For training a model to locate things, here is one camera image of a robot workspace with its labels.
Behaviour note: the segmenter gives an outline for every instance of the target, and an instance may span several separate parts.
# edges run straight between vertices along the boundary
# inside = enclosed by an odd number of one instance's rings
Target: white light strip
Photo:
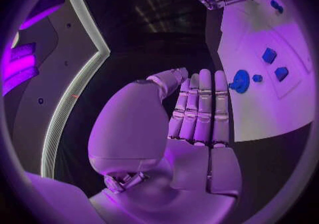
[[[98,52],[81,68],[69,84],[51,118],[41,158],[41,176],[48,178],[54,178],[55,159],[61,134],[78,97],[110,55],[110,49],[100,34],[84,0],[70,0],[70,2]]]

